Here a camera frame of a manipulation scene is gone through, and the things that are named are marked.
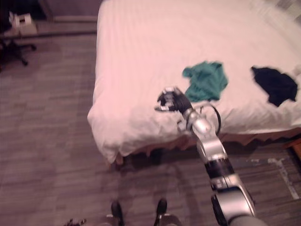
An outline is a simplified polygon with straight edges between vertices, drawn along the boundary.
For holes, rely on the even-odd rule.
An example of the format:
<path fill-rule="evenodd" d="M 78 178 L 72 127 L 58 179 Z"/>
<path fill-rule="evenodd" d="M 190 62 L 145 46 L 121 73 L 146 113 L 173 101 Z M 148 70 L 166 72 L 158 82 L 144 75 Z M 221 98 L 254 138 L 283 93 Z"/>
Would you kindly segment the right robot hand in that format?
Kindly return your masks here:
<path fill-rule="evenodd" d="M 166 87 L 157 98 L 158 106 L 154 107 L 159 112 L 180 112 L 185 113 L 192 108 L 189 99 L 178 87 Z"/>

